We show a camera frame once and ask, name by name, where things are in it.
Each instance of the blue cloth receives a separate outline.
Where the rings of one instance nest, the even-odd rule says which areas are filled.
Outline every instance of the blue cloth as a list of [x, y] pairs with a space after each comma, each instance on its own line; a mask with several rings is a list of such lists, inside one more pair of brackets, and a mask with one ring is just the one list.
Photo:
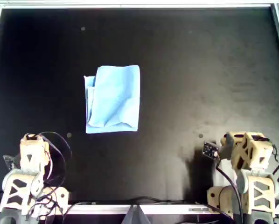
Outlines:
[[140, 110], [140, 68], [101, 66], [84, 77], [86, 133], [137, 131]]

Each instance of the wire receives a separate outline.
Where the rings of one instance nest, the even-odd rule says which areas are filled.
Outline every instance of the wire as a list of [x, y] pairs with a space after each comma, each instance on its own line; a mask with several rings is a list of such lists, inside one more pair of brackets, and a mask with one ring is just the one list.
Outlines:
[[[276, 161], [277, 163], [279, 163], [279, 160], [278, 160], [278, 158], [277, 158], [277, 157], [279, 156], [279, 154], [278, 154], [278, 149], [276, 148], [275, 144], [273, 144], [272, 146], [273, 146], [272, 154], [274, 155], [274, 159], [275, 159], [275, 161]], [[275, 175], [275, 174], [277, 173], [278, 170], [279, 170], [279, 165], [275, 168], [275, 170], [273, 171], [272, 174]]]
[[219, 206], [219, 209], [221, 209], [221, 207], [220, 207], [220, 195], [221, 195], [222, 191], [223, 191], [224, 189], [226, 189], [227, 187], [228, 187], [228, 186], [223, 187], [223, 188], [221, 189], [221, 191], [219, 192], [219, 194], [218, 194], [218, 206]]
[[235, 221], [232, 219], [231, 216], [229, 216], [227, 213], [225, 213], [225, 212], [219, 210], [218, 208], [213, 207], [212, 205], [209, 205], [209, 204], [202, 204], [202, 203], [198, 203], [198, 202], [196, 202], [196, 204], [201, 204], [201, 205], [203, 205], [203, 206], [206, 206], [206, 207], [212, 209], [213, 211], [216, 211], [216, 212], [218, 212], [218, 213], [224, 215], [224, 216], [227, 217], [232, 223], [235, 223]]
[[71, 158], [72, 158], [73, 157], [73, 153], [72, 153], [72, 150], [71, 150], [68, 142], [59, 133], [56, 133], [56, 132], [41, 132], [38, 135], [40, 135], [42, 137], [43, 134], [49, 134], [49, 133], [50, 134], [55, 134], [55, 135], [57, 135], [58, 137], [60, 137], [63, 140], [63, 142], [66, 144], [67, 148], [69, 149], [70, 155], [71, 155]]
[[235, 184], [233, 183], [233, 181], [228, 177], [228, 175], [226, 175], [220, 168], [219, 168], [219, 164], [220, 164], [220, 157], [218, 156], [218, 163], [216, 165], [216, 170], [221, 174], [223, 175], [228, 181], [229, 183], [231, 184], [232, 188], [234, 189], [235, 191], [235, 195], [236, 195], [236, 198], [237, 198], [237, 201], [238, 201], [238, 206], [239, 206], [239, 213], [240, 213], [240, 218], [241, 218], [241, 224], [243, 224], [243, 210], [242, 210], [242, 204], [241, 204], [241, 199], [240, 199], [240, 195], [239, 195], [239, 192], [238, 192], [238, 189], [236, 188]]
[[90, 204], [90, 203], [89, 203], [89, 202], [78, 202], [78, 203], [75, 203], [75, 204], [71, 205], [71, 206], [67, 209], [67, 211], [64, 213], [64, 215], [63, 215], [62, 224], [65, 223], [65, 218], [66, 218], [66, 216], [68, 215], [68, 212], [69, 212], [74, 206], [80, 205], [80, 204]]
[[62, 160], [63, 160], [63, 166], [64, 166], [64, 175], [63, 175], [63, 178], [62, 178], [62, 181], [61, 183], [55, 187], [51, 192], [49, 192], [48, 194], [46, 195], [43, 195], [43, 196], [40, 196], [39, 198], [37, 198], [37, 201], [42, 201], [44, 198], [46, 198], [48, 195], [51, 195], [52, 193], [54, 193], [64, 182], [65, 182], [65, 176], [66, 176], [66, 160], [63, 156], [63, 154], [61, 153], [61, 151], [48, 139], [46, 138], [45, 136], [43, 136], [42, 134], [39, 134], [39, 136], [41, 136], [45, 141], [47, 141], [49, 143], [49, 145], [51, 147], [53, 147], [61, 156]]
[[34, 210], [34, 208], [35, 208], [37, 205], [44, 205], [44, 206], [46, 206], [47, 203], [35, 203], [35, 204], [33, 204], [32, 207], [28, 210], [28, 213], [27, 213], [27, 216], [26, 216], [26, 221], [28, 221], [28, 216], [31, 215], [30, 212], [31, 212], [32, 210]]
[[177, 200], [177, 201], [172, 201], [172, 200], [161, 200], [155, 197], [149, 197], [149, 196], [141, 196], [141, 197], [135, 197], [131, 198], [127, 201], [127, 203], [130, 204], [137, 204], [138, 201], [143, 201], [143, 200], [148, 200], [148, 201], [154, 201], [156, 203], [185, 203], [183, 200]]
[[51, 159], [50, 153], [45, 152], [45, 154], [49, 157], [49, 162], [50, 162], [50, 165], [49, 165], [49, 173], [48, 173], [48, 175], [47, 175], [47, 177], [46, 177], [46, 180], [48, 180], [48, 179], [49, 179], [49, 177], [50, 177], [50, 175], [51, 175], [51, 173], [52, 173], [52, 169], [53, 169], [53, 162], [52, 162], [52, 159]]

